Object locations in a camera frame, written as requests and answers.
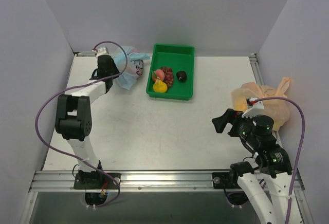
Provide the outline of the dark purple fruit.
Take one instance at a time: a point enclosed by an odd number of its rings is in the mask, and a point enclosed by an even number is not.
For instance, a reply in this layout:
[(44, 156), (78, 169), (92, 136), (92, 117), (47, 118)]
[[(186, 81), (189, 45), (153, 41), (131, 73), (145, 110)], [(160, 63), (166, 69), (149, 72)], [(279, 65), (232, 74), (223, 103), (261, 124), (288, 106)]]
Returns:
[(185, 71), (178, 71), (176, 77), (179, 82), (185, 82), (187, 80), (187, 73)]

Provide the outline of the blue printed plastic bag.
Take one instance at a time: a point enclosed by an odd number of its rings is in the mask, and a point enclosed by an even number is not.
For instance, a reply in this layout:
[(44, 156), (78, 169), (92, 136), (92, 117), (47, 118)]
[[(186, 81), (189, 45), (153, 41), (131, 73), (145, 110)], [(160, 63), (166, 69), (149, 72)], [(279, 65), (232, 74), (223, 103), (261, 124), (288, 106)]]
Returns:
[[(115, 79), (115, 82), (126, 90), (130, 90), (137, 82), (138, 78), (143, 75), (144, 61), (148, 61), (150, 56), (146, 53), (139, 52), (135, 47), (123, 46), (127, 55), (127, 67), (120, 76)], [(113, 55), (114, 63), (117, 69), (121, 72), (126, 64), (126, 58), (121, 49), (118, 49)]]

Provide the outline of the peach fruit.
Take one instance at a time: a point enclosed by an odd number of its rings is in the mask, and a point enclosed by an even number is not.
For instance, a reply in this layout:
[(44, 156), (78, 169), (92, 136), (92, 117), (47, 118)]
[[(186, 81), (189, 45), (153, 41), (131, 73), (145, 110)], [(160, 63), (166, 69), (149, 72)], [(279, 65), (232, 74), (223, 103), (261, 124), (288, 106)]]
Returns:
[(158, 79), (160, 79), (161, 81), (164, 81), (165, 73), (161, 69), (157, 69), (155, 71), (152, 71), (151, 77), (154, 82), (156, 82)]

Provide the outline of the aluminium front rail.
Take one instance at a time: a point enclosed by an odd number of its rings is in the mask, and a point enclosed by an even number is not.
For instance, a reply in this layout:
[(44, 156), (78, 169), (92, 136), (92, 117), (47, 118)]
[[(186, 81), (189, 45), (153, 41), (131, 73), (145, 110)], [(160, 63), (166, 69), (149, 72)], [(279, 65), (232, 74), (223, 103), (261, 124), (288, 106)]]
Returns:
[[(123, 192), (213, 192), (213, 172), (210, 171), (114, 171), (120, 178)], [(30, 192), (101, 192), (101, 190), (75, 190), (71, 171), (38, 171), (34, 174)], [(230, 189), (227, 192), (240, 191)]]

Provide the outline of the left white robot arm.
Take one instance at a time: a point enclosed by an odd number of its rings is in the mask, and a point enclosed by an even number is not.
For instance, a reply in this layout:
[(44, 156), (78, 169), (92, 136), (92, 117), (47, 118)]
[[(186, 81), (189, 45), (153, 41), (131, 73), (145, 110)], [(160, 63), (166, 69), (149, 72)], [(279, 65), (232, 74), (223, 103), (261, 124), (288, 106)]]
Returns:
[(78, 157), (79, 169), (76, 174), (75, 189), (100, 189), (107, 182), (100, 160), (94, 153), (89, 134), (92, 131), (91, 104), (108, 93), (113, 85), (109, 77), (119, 73), (113, 58), (97, 56), (97, 68), (93, 71), (88, 86), (71, 94), (61, 94), (57, 99), (55, 130), (71, 146)]

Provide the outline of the yellow pear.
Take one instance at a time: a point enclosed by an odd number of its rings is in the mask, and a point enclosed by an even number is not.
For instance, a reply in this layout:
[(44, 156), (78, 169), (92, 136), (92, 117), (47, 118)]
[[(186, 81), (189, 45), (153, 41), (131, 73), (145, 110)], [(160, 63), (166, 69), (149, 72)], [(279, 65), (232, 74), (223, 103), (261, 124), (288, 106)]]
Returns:
[(161, 79), (157, 79), (153, 84), (153, 91), (157, 93), (166, 93), (168, 90), (167, 84)]

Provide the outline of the green plastic tray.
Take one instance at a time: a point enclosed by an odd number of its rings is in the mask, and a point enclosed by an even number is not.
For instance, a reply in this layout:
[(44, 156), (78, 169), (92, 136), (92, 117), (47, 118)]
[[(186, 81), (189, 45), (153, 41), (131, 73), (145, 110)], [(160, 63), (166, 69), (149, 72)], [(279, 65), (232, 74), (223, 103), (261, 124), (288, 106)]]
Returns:
[(193, 46), (155, 44), (146, 86), (152, 98), (190, 100), (193, 97)]

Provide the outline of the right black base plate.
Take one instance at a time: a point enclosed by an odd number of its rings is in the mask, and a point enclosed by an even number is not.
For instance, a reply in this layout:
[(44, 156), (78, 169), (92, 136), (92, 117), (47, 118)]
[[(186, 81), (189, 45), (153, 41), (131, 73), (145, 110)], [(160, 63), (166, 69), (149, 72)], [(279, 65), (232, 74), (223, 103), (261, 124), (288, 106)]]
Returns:
[(230, 179), (229, 172), (213, 172), (212, 184), (214, 189), (230, 190), (240, 187)]

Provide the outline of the red grape bunch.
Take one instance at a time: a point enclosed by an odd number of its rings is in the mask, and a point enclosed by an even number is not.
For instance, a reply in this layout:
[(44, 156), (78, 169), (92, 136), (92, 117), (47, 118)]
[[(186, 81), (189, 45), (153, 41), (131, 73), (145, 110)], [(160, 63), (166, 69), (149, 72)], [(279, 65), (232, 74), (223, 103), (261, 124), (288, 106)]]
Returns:
[(160, 68), (164, 74), (165, 74), (165, 79), (164, 82), (167, 84), (168, 88), (171, 88), (173, 86), (173, 82), (174, 82), (174, 75), (173, 75), (173, 70), (171, 67), (166, 67), (163, 66)]

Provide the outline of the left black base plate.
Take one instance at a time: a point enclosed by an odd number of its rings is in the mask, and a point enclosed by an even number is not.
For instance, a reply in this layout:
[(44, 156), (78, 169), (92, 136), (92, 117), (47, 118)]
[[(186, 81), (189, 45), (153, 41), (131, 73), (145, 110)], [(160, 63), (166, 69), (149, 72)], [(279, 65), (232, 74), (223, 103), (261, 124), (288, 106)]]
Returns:
[(73, 188), (75, 190), (117, 190), (118, 185), (98, 171), (83, 172), (79, 170), (75, 176)]

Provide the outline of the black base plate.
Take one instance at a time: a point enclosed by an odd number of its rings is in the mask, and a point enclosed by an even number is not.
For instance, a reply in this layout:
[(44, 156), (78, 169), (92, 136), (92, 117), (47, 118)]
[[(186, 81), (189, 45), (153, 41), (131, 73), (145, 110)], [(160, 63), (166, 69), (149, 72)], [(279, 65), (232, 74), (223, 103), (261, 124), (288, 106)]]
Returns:
[(79, 170), (75, 176), (73, 188), (75, 190), (117, 190), (118, 185), (98, 171), (83, 172)]
[(214, 189), (230, 190), (240, 187), (230, 179), (229, 172), (213, 172), (212, 184)]

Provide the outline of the orange plastic bag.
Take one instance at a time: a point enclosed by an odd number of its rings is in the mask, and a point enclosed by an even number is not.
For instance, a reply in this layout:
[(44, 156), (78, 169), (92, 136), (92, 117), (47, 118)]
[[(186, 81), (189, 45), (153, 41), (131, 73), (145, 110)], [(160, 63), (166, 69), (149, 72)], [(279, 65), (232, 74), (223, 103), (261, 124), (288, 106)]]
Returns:
[[(267, 98), (267, 97), (283, 97), (287, 96), (291, 78), (284, 77), (278, 87), (274, 88), (268, 85), (258, 85), (255, 82), (244, 83), (240, 88), (231, 92), (233, 109), (238, 111), (246, 111), (248, 106), (246, 99), (248, 98)], [(290, 109), (283, 100), (267, 100), (264, 101), (263, 114), (270, 116), (274, 120), (273, 130), (279, 131), (281, 126), (290, 118)]]

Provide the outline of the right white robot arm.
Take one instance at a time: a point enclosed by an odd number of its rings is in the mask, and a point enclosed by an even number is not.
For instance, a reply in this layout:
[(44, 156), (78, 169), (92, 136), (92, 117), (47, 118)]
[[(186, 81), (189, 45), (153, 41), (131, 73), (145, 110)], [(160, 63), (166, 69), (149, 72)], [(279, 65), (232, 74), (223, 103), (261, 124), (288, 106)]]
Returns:
[(261, 223), (285, 221), (288, 201), (292, 199), (288, 186), (293, 170), (287, 152), (277, 144), (272, 134), (273, 119), (262, 114), (248, 117), (241, 111), (229, 108), (222, 116), (213, 118), (212, 123), (219, 134), (223, 133), (227, 124), (231, 124), (228, 135), (239, 138), (251, 153), (270, 196), (260, 186), (256, 170), (248, 161), (231, 164), (224, 185), (243, 190)]

